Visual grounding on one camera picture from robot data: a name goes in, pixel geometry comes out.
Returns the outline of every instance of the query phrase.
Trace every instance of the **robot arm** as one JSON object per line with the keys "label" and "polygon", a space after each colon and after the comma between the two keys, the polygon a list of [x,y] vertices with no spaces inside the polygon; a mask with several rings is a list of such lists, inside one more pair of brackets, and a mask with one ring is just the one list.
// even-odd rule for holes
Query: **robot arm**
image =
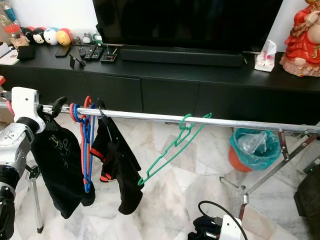
{"label": "robot arm", "polygon": [[26,168],[34,134],[45,128],[37,114],[37,91],[14,87],[11,101],[15,122],[0,132],[0,240],[14,233],[15,189]]}

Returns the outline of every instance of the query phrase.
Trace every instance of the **white wall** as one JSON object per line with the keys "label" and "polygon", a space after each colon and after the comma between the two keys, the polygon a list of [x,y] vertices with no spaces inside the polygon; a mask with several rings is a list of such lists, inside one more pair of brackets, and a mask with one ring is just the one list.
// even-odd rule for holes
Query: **white wall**
{"label": "white wall", "polygon": [[[97,24],[92,0],[11,0],[11,3],[23,27],[95,30]],[[306,6],[304,0],[283,0],[268,37],[276,43],[278,51],[286,50],[284,41],[293,27],[293,18]]]}

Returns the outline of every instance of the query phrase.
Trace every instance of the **television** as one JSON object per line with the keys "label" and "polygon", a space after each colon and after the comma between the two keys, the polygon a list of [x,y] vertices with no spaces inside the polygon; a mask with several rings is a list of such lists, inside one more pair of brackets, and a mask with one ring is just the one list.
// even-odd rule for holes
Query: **television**
{"label": "television", "polygon": [[102,42],[260,52],[283,0],[93,0]]}

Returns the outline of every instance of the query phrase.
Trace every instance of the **soundbar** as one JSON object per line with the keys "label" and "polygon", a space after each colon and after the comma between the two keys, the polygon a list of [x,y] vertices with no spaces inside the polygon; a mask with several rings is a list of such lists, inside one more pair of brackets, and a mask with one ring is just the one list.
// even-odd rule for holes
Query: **soundbar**
{"label": "soundbar", "polygon": [[169,64],[240,67],[245,57],[240,51],[124,45],[123,60]]}

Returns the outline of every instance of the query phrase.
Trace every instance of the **red figurine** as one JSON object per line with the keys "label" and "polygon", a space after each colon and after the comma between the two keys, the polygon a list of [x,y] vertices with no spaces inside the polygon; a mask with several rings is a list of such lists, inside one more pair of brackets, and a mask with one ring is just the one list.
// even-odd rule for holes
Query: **red figurine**
{"label": "red figurine", "polygon": [[320,0],[305,1],[309,6],[295,15],[280,64],[299,77],[320,77]]}

